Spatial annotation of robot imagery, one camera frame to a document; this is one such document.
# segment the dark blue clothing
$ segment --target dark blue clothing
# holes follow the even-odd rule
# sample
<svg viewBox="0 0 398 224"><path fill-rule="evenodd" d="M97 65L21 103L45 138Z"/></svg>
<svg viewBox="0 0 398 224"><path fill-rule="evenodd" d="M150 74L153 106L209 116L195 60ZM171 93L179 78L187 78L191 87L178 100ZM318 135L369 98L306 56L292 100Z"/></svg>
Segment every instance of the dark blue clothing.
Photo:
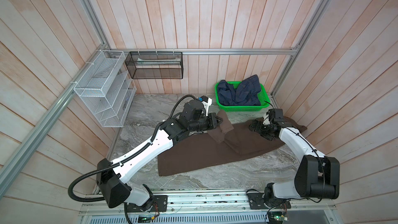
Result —
<svg viewBox="0 0 398 224"><path fill-rule="evenodd" d="M225 80L217 86L218 101L224 106L261 106L257 97L259 92L261 85L257 75L242 81L236 90Z"/></svg>

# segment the brown fabric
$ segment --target brown fabric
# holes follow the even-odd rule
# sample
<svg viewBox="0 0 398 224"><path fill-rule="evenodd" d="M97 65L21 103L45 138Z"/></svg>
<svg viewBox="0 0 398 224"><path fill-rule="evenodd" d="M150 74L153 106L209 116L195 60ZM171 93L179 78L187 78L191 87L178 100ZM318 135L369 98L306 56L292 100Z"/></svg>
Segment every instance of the brown fabric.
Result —
<svg viewBox="0 0 398 224"><path fill-rule="evenodd" d="M233 130L234 127L229 121L228 116L226 115L226 112L224 110L220 110L217 113L217 117L222 118L222 123L217 128L207 131L207 133L216 141L216 143L219 144L224 141L225 134Z"/></svg>
<svg viewBox="0 0 398 224"><path fill-rule="evenodd" d="M226 114L222 118L223 123L228 120ZM306 130L306 127L297 125L290 118L285 118L286 122L291 122L300 132ZM159 176L242 161L276 150L284 145L278 138L269 141L257 132L250 131L248 127L251 122L252 120L232 125L233 130L227 132L224 137L220 128L217 132L213 132L212 136L205 133L184 139L181 143L158 155Z"/></svg>

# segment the black mounting plate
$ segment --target black mounting plate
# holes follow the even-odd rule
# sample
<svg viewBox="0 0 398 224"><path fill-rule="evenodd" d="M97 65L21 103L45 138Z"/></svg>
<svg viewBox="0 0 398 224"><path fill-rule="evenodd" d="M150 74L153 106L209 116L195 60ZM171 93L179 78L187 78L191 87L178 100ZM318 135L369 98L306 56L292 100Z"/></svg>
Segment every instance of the black mounting plate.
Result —
<svg viewBox="0 0 398 224"><path fill-rule="evenodd" d="M167 195L155 195L154 196L154 203L158 204L158 209L159 212L165 212L167 209ZM146 212L142 212L141 209L133 204L130 203L129 205L127 205L127 212L128 213L134 213L134 212L141 212L141 213L146 213ZM148 212L155 212L155 208L152 207L150 211Z"/></svg>
<svg viewBox="0 0 398 224"><path fill-rule="evenodd" d="M269 207L264 204L263 193L247 193L247 196L249 198L250 209L269 209ZM289 201L286 201L285 204L286 208L291 208Z"/></svg>

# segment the mesh file organizer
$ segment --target mesh file organizer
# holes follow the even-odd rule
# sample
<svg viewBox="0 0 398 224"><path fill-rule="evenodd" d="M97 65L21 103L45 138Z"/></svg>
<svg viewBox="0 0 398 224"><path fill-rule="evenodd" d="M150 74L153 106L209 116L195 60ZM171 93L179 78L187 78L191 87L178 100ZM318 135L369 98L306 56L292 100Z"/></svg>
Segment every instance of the mesh file organizer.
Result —
<svg viewBox="0 0 398 224"><path fill-rule="evenodd" d="M126 66L133 79L182 79L182 52L130 52Z"/></svg>
<svg viewBox="0 0 398 224"><path fill-rule="evenodd" d="M100 52L74 88L103 127L123 127L137 90L127 71L118 74L124 60L123 51Z"/></svg>

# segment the wall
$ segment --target wall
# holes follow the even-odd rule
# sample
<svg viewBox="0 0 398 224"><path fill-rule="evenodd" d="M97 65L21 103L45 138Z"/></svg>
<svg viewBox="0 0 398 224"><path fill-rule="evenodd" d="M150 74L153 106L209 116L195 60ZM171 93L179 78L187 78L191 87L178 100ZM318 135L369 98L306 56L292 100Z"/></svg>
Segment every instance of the wall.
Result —
<svg viewBox="0 0 398 224"><path fill-rule="evenodd" d="M344 223L396 223L398 0L332 0L276 94L341 163Z"/></svg>
<svg viewBox="0 0 398 224"><path fill-rule="evenodd" d="M112 49L295 47L320 0L90 0ZM136 80L142 93L214 92L258 74L272 91L289 56L184 57L184 79Z"/></svg>
<svg viewBox="0 0 398 224"><path fill-rule="evenodd" d="M101 44L79 0L0 0L0 166ZM115 131L75 97L0 200L1 223L72 223L70 182L96 168ZM92 193L95 181L76 186Z"/></svg>

